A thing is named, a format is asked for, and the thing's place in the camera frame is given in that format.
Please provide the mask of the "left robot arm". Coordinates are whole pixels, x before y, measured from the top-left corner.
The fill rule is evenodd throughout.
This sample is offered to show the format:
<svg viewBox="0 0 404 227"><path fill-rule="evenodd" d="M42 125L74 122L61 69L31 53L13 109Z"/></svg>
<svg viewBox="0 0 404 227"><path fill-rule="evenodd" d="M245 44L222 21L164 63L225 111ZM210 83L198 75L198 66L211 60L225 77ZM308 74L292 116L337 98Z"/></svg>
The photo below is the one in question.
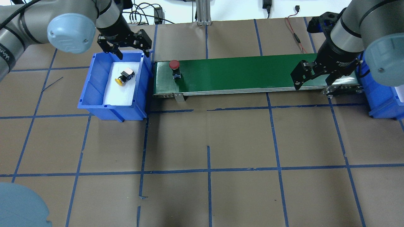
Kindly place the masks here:
<svg viewBox="0 0 404 227"><path fill-rule="evenodd" d="M133 32L123 10L130 0L32 0L1 6L1 79L34 44L52 44L56 49L82 54L97 43L104 53L123 59L121 47L131 47L150 56L152 40L145 30Z"/></svg>

